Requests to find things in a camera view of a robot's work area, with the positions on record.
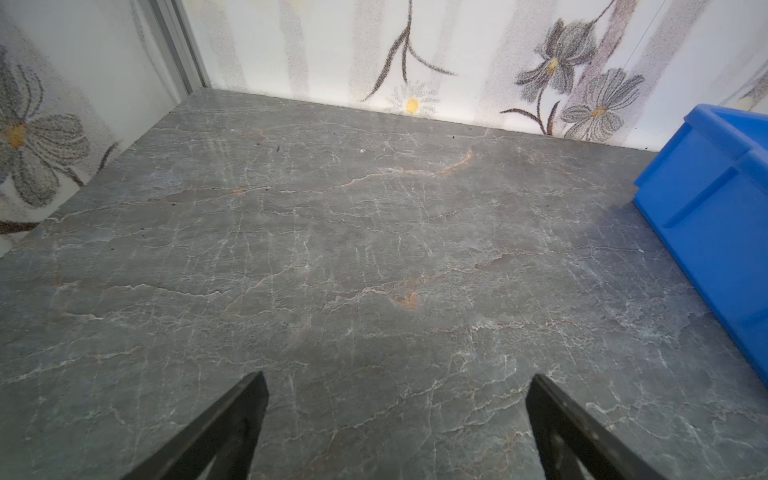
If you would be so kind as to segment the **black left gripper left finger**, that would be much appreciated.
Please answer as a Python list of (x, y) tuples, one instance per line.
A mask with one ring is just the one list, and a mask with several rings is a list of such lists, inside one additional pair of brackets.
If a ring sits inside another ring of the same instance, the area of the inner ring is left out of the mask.
[(246, 479), (269, 402), (264, 374), (252, 372), (126, 479)]

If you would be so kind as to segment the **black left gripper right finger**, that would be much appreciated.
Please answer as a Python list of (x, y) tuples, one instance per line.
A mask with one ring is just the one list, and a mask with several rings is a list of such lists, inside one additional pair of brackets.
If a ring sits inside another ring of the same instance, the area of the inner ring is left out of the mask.
[(525, 405), (548, 480), (663, 477), (547, 376), (533, 376)]

